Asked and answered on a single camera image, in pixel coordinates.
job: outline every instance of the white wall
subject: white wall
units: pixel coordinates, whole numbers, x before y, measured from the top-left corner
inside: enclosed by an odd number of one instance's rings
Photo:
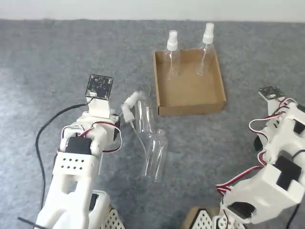
[[[305,21],[304,0],[0,0],[2,19]]]

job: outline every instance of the transparent bottle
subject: transparent bottle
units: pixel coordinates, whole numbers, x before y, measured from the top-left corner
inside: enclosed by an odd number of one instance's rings
[[[154,116],[151,101],[145,91],[139,91],[140,97],[135,105],[136,130],[139,134],[152,135],[154,131]]]
[[[166,46],[165,59],[167,62],[168,79],[174,79],[178,76],[180,70],[180,51],[178,49],[178,32],[171,30]]]
[[[146,160],[144,163],[143,176],[153,178],[160,182],[163,174],[165,161],[167,158],[167,139],[166,131],[158,129],[148,143],[146,148]]]
[[[207,23],[205,26],[205,32],[203,34],[202,43],[199,46],[201,51],[201,61],[196,67],[196,73],[198,75],[205,75],[213,61],[215,55],[215,48],[213,45],[214,39],[214,24]]]

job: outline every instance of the cardboard tray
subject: cardboard tray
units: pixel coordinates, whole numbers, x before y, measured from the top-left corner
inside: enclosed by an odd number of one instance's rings
[[[196,115],[221,112],[226,103],[224,85],[217,55],[212,58],[208,72],[199,76],[195,72],[201,61],[199,49],[180,50],[181,65],[175,79],[167,79],[168,64],[165,51],[153,55],[158,115]]]

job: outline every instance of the white perforated panel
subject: white perforated panel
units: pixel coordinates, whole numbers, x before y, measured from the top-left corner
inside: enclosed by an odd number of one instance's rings
[[[97,169],[97,163],[96,157],[92,155],[59,152],[53,174],[91,176]]]
[[[212,229],[212,219],[206,210],[199,212],[192,229]]]
[[[120,220],[119,214],[115,209],[112,209],[109,212],[102,229],[125,229],[125,226]]]
[[[228,227],[227,226],[227,217],[223,215],[222,217],[216,217],[214,219],[214,222],[217,222],[218,220],[218,228],[219,229],[245,229],[244,225],[238,222],[228,222]]]

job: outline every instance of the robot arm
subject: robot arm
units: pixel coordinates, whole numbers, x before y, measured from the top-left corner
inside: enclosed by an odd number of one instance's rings
[[[108,98],[112,80],[91,75],[86,92],[89,111],[63,128],[52,182],[37,225],[55,229],[103,228],[110,198],[105,192],[93,191],[92,184],[105,148],[114,142],[117,132],[121,136],[119,116],[110,115]],[[70,192],[69,184],[73,182],[76,188]]]
[[[265,90],[269,90],[265,95],[269,114],[279,115],[259,134],[263,167],[252,178],[230,186],[221,203],[222,211],[243,224],[277,217],[300,203],[305,192],[305,153],[298,153],[305,149],[305,107],[294,100],[284,106],[283,97],[270,97],[274,94],[270,94],[270,87]]]

